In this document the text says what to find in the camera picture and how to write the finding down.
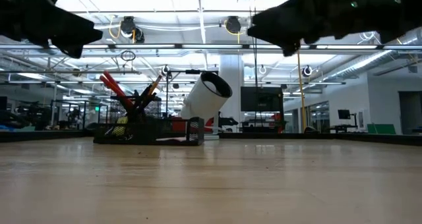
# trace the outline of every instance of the white tube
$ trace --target white tube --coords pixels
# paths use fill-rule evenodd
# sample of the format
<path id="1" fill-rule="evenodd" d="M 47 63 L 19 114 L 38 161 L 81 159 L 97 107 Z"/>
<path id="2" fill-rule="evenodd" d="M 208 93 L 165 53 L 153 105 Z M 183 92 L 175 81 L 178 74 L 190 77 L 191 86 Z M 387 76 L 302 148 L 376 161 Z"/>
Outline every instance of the white tube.
<path id="1" fill-rule="evenodd" d="M 231 95 L 231 88 L 223 78 L 212 72 L 204 72 L 184 100 L 180 116 L 183 119 L 200 117 L 207 121 L 222 108 Z"/>

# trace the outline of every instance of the fluorescent light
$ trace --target fluorescent light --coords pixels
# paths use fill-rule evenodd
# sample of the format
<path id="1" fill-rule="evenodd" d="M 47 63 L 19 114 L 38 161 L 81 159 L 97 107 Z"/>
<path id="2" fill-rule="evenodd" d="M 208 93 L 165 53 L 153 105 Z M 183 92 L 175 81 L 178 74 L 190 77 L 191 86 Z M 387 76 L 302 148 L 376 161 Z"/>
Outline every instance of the fluorescent light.
<path id="1" fill-rule="evenodd" d="M 84 49 L 108 49 L 108 45 L 102 45 L 102 44 L 84 45 Z"/>
<path id="2" fill-rule="evenodd" d="M 38 80 L 42 80 L 45 77 L 39 75 L 38 73 L 18 73 L 19 76 L 25 76 L 27 78 L 32 78 L 32 79 L 38 79 Z"/>
<path id="3" fill-rule="evenodd" d="M 290 95 L 301 95 L 301 93 L 300 92 L 292 92 L 292 93 L 290 93 L 290 92 L 283 92 L 283 95 L 287 95 L 287 96 L 290 96 Z"/>
<path id="4" fill-rule="evenodd" d="M 60 81 L 60 84 L 78 84 L 79 82 L 62 82 Z"/>
<path id="5" fill-rule="evenodd" d="M 241 49 L 242 45 L 206 45 L 206 44 L 186 44 L 182 45 L 184 49 Z"/>
<path id="6" fill-rule="evenodd" d="M 277 45 L 257 45 L 257 49 L 280 49 Z"/>
<path id="7" fill-rule="evenodd" d="M 377 45 L 318 45 L 317 49 L 376 49 Z"/>
<path id="8" fill-rule="evenodd" d="M 245 82 L 245 84 L 255 84 L 255 82 Z"/>
<path id="9" fill-rule="evenodd" d="M 256 115 L 259 115 L 259 116 L 273 116 L 274 114 L 273 113 L 256 113 Z"/>
<path id="10" fill-rule="evenodd" d="M 81 94 L 93 94 L 90 90 L 83 90 L 83 89 L 73 89 L 74 91 L 81 93 Z"/>
<path id="11" fill-rule="evenodd" d="M 102 81 L 86 81 L 86 82 L 80 82 L 80 83 L 83 83 L 83 84 L 103 84 L 103 82 Z"/>
<path id="12" fill-rule="evenodd" d="M 8 81 L 11 84 L 41 84 L 39 81 Z"/>
<path id="13" fill-rule="evenodd" d="M 173 44 L 119 44 L 117 49 L 173 49 Z"/>

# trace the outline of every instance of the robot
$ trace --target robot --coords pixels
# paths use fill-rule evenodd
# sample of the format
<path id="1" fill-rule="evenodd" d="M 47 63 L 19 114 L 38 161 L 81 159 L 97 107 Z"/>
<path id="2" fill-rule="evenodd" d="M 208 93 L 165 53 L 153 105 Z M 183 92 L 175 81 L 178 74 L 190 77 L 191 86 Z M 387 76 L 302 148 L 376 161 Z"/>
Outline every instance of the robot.
<path id="1" fill-rule="evenodd" d="M 56 7 L 57 0 L 0 0 L 0 35 L 80 58 L 83 46 L 102 39 L 94 23 Z"/>
<path id="2" fill-rule="evenodd" d="M 252 17 L 248 35 L 293 55 L 303 40 L 377 31 L 387 43 L 421 25 L 420 0 L 289 0 Z"/>

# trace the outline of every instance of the monitor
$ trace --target monitor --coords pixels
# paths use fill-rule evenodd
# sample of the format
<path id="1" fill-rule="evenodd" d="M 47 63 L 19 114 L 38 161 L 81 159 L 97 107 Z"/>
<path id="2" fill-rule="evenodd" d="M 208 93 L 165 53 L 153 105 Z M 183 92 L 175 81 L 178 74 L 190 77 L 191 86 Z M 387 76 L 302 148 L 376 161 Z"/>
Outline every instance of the monitor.
<path id="1" fill-rule="evenodd" d="M 241 87 L 241 111 L 283 111 L 283 90 L 281 87 Z"/>
<path id="2" fill-rule="evenodd" d="M 350 110 L 348 109 L 339 109 L 338 110 L 339 119 L 350 119 Z"/>

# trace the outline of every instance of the black mesh pen holder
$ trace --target black mesh pen holder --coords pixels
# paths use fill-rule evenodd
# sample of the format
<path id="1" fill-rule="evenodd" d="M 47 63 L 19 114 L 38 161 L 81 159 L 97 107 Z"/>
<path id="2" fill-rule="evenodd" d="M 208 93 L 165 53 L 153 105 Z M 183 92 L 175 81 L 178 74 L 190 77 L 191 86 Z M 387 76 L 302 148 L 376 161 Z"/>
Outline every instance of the black mesh pen holder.
<path id="1" fill-rule="evenodd" d="M 121 100 L 123 98 L 127 98 L 130 101 L 133 101 L 135 99 L 134 96 L 125 96 L 125 97 L 111 96 L 110 97 L 111 101 L 110 101 L 110 109 L 109 109 L 110 110 L 109 121 L 111 123 L 116 123 L 119 118 L 123 117 L 127 113 L 121 103 Z M 144 108 L 145 115 L 147 117 L 160 118 L 162 116 L 161 104 L 162 104 L 161 98 L 155 98 Z"/>
<path id="2" fill-rule="evenodd" d="M 174 123 L 184 123 L 185 130 L 174 130 Z M 99 124 L 94 135 L 97 144 L 198 146 L 204 142 L 204 120 L 157 119 L 147 117 L 142 123 Z"/>

